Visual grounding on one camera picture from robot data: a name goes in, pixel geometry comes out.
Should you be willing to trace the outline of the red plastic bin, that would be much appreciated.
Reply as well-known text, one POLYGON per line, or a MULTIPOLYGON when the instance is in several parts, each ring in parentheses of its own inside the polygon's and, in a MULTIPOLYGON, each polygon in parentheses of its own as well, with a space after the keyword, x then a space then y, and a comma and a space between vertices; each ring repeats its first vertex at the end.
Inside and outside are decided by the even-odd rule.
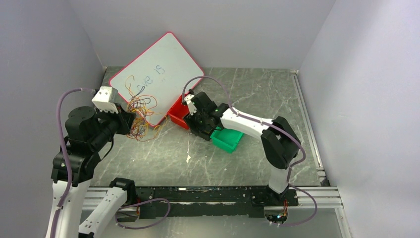
POLYGON ((179 96, 179 98, 175 101, 175 103, 172 105, 172 107, 167 112, 167 115, 171 119, 171 121, 186 129, 189 130, 188 124, 185 122, 184 117, 189 113, 188 106, 182 104, 182 97, 179 96))

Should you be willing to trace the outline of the green plastic bin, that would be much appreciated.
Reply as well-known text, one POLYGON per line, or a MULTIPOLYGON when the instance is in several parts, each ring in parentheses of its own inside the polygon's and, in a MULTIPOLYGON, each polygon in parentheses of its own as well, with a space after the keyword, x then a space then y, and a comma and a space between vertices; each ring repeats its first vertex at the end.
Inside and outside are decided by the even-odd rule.
POLYGON ((244 134, 232 129, 215 130, 210 136, 213 145, 227 153, 233 153, 244 134))

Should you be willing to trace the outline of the pink framed whiteboard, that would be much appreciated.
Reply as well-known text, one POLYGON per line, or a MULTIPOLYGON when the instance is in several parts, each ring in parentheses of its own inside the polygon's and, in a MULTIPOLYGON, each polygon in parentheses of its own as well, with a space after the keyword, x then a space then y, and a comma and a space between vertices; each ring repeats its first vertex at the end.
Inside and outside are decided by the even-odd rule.
POLYGON ((129 102, 135 95, 151 98, 146 116, 151 126, 158 125, 181 96, 196 83, 193 77, 205 73, 172 32, 166 32, 108 81, 129 102))

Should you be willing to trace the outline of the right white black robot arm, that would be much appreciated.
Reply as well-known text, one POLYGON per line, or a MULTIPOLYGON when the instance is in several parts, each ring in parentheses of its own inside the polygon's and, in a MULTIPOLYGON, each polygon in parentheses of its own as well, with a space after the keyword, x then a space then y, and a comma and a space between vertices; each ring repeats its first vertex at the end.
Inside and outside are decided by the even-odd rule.
POLYGON ((183 97, 182 103, 189 110, 184 121, 195 136, 210 141, 216 133, 229 129, 258 139, 271 165, 267 199, 272 205, 280 205, 286 199, 288 170, 301 143, 284 117, 264 119, 231 108, 226 103, 218 106, 204 92, 190 93, 183 97))

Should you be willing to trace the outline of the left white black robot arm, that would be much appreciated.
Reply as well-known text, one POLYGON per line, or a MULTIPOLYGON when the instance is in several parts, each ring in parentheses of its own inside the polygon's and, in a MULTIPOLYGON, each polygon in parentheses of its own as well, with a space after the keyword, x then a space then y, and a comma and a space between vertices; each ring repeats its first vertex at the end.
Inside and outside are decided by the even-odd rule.
POLYGON ((62 149, 53 159, 53 207, 48 238, 99 238, 121 206, 136 202, 134 181, 115 178, 99 205, 81 221, 85 195, 95 167, 102 160, 99 152, 113 142, 116 134, 128 134, 136 117, 120 105, 116 108, 116 113, 110 113, 82 106, 69 113, 65 122, 68 135, 64 138, 69 162, 65 161, 62 149))

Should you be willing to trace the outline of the black aluminium base frame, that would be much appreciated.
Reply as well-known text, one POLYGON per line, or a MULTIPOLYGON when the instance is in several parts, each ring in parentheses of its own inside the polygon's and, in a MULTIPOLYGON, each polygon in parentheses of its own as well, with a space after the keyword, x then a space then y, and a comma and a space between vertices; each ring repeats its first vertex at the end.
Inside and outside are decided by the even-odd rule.
POLYGON ((136 202, 153 198, 164 201, 147 203, 138 208, 139 219, 200 216, 236 216, 263 218, 266 212, 283 212, 294 208, 341 208, 339 192, 334 187, 310 186, 300 190, 290 188, 282 198, 277 199, 268 193, 265 186, 207 186, 170 187, 138 186, 136 202))

